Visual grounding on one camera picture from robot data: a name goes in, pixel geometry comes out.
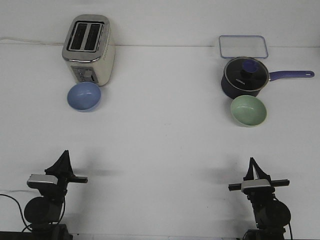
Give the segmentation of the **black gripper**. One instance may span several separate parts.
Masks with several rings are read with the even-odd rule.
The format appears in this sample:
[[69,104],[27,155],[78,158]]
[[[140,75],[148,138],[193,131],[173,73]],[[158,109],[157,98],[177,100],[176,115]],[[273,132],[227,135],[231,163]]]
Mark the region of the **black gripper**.
[[86,184],[88,178],[76,176],[73,172],[69,151],[65,150],[59,159],[47,170],[46,176],[54,176],[56,183],[49,183],[44,190],[44,196],[51,200],[63,200],[66,196],[69,183]]
[[[261,187],[261,188],[251,188],[245,190],[243,193],[247,196],[253,197],[254,195],[267,196],[270,198],[275,192],[276,187],[286,187],[290,184],[288,179],[280,179],[280,180],[271,180],[271,176],[266,174],[257,164],[256,160],[251,157],[249,159],[249,166],[245,177],[243,177],[243,181],[254,180],[254,170],[258,179],[268,180],[271,187]],[[229,191],[241,191],[241,183],[233,183],[228,185]]]

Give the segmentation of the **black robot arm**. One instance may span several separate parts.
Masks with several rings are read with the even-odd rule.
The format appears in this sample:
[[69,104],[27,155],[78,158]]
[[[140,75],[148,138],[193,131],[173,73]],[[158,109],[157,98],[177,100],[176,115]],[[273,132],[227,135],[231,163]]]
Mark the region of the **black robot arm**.
[[66,209],[69,183],[86,184],[88,178],[73,172],[70,154],[65,150],[44,174],[32,173],[27,186],[39,191],[40,196],[31,199],[24,208],[24,217],[30,223],[36,240],[72,240],[67,225],[61,223]]
[[251,157],[248,171],[241,183],[228,185],[229,191],[241,191],[250,201],[256,229],[247,230],[244,240],[283,240],[285,226],[290,226],[289,208],[276,198],[275,188],[286,187],[288,179],[272,180]]

